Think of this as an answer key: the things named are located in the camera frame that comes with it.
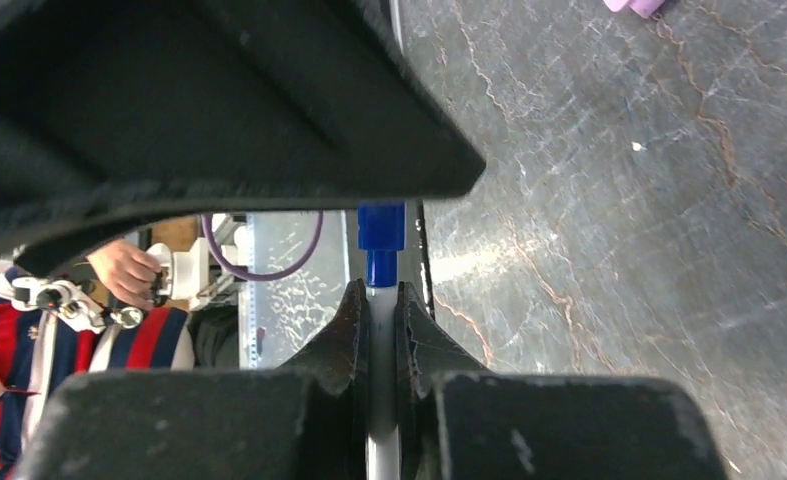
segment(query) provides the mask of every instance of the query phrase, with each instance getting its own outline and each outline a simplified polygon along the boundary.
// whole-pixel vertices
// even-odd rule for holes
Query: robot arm
[[[232,264],[238,263],[238,248],[244,248],[243,223],[231,215],[214,216],[215,238],[220,243],[222,255]],[[155,305],[166,299],[187,301],[187,310],[201,310],[207,305],[234,300],[237,286],[242,280],[211,262],[207,241],[198,238],[186,252],[173,252],[162,243],[156,243],[148,253],[160,262],[161,273],[155,282]]]
[[[90,330],[98,333],[111,325],[133,328],[145,318],[145,313],[136,307],[119,310],[103,307],[66,279],[19,277],[13,280],[13,288],[13,308],[22,312],[52,312],[79,332]]]

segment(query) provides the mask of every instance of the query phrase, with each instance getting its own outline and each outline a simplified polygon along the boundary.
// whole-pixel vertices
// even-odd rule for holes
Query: purple object
[[[643,18],[651,17],[655,10],[658,10],[663,4],[664,0],[605,0],[605,5],[612,12],[619,12],[626,7],[631,7]]]

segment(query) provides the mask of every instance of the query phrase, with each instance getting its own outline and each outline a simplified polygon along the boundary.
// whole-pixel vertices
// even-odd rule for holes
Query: human hand
[[[116,298],[128,305],[149,310],[150,289],[160,263],[133,243],[119,239],[87,255],[99,280]]]

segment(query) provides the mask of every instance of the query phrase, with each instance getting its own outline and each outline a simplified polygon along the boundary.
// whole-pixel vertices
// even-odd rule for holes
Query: marble veining
[[[787,479],[787,0],[402,0],[488,159],[427,205],[438,322],[502,372],[654,375]]]

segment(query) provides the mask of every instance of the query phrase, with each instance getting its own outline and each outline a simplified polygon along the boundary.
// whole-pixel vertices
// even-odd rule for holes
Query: glass panel
[[[248,214],[252,271],[271,273],[295,263],[308,248],[316,213]],[[290,358],[334,316],[349,280],[345,213],[324,214],[319,244],[296,273],[240,290],[240,365],[273,368]]]

